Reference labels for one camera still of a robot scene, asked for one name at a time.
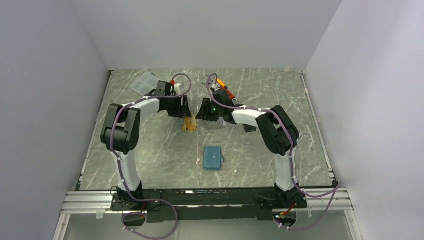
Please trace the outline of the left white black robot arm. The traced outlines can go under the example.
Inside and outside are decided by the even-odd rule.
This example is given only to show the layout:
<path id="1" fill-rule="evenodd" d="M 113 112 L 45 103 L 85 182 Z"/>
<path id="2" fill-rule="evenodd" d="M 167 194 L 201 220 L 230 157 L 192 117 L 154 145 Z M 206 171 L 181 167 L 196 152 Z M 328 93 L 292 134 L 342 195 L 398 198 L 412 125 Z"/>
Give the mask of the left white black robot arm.
<path id="1" fill-rule="evenodd" d="M 169 117 L 191 117 L 186 92 L 177 93 L 173 82 L 159 81 L 141 99 L 127 104 L 109 105 L 100 141 L 110 151 L 119 176 L 117 196 L 131 210 L 144 203 L 143 184 L 137 172 L 135 148 L 139 143 L 141 120 L 165 111 Z"/>

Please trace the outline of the orange credit cards stack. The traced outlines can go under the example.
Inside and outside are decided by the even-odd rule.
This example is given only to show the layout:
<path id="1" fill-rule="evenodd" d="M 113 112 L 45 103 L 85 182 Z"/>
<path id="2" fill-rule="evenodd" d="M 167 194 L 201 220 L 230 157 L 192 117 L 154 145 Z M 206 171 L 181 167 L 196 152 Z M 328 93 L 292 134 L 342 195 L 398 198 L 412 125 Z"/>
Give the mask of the orange credit cards stack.
<path id="1" fill-rule="evenodd" d="M 182 130 L 185 132 L 194 132 L 197 129 L 196 116 L 192 113 L 191 116 L 185 116 L 183 118 Z"/>

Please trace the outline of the blue card holder wallet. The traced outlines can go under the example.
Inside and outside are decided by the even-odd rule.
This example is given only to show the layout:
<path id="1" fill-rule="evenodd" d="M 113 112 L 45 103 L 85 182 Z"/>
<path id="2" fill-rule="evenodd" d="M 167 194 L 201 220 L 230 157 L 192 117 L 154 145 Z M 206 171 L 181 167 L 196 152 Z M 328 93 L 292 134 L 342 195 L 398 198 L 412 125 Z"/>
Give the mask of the blue card holder wallet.
<path id="1" fill-rule="evenodd" d="M 220 146 L 206 146 L 203 151 L 203 168 L 205 170 L 219 171 L 225 161 Z"/>

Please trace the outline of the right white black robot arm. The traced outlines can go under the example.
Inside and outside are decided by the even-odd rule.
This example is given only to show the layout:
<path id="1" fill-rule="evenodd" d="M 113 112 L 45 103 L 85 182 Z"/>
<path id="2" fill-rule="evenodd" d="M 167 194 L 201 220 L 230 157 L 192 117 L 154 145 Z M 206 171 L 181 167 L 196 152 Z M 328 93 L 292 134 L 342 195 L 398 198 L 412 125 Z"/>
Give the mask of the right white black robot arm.
<path id="1" fill-rule="evenodd" d="M 265 146 L 274 156 L 276 203 L 282 208 L 289 207 L 299 193 L 293 157 L 301 136 L 289 115 L 280 105 L 254 108 L 234 104 L 224 89 L 211 95 L 212 99 L 205 97 L 202 100 L 196 119 L 259 130 Z"/>

